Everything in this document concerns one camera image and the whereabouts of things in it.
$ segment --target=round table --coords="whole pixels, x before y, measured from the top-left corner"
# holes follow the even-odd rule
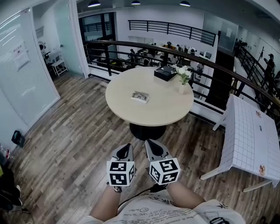
[[[180,77],[166,82],[154,76],[155,67],[129,69],[113,79],[106,89],[109,108],[121,119],[130,122],[132,134],[140,139],[158,139],[167,124],[182,119],[193,105],[193,90],[189,84],[179,94]],[[131,98],[134,91],[148,93],[147,103]]]

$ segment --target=black table base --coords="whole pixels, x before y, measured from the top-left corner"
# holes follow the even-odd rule
[[[130,123],[130,131],[131,133],[140,140],[147,140],[147,139],[159,139],[165,133],[166,126],[141,126]]]

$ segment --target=white grid table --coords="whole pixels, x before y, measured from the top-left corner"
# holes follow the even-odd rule
[[[227,109],[213,130],[223,121],[226,132],[220,165],[200,179],[205,180],[236,167],[267,179],[243,192],[271,182],[276,187],[280,180],[280,149],[274,120],[231,94]]]

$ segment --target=bottle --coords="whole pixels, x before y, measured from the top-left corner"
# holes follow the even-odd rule
[[[8,160],[13,160],[13,156],[11,155],[11,151],[8,149],[5,149],[1,144],[0,144],[0,154],[2,154],[6,159]]]

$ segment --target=flower vase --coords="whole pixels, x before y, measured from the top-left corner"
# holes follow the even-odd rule
[[[185,91],[186,91],[186,85],[181,84],[179,86],[179,94],[184,95]]]

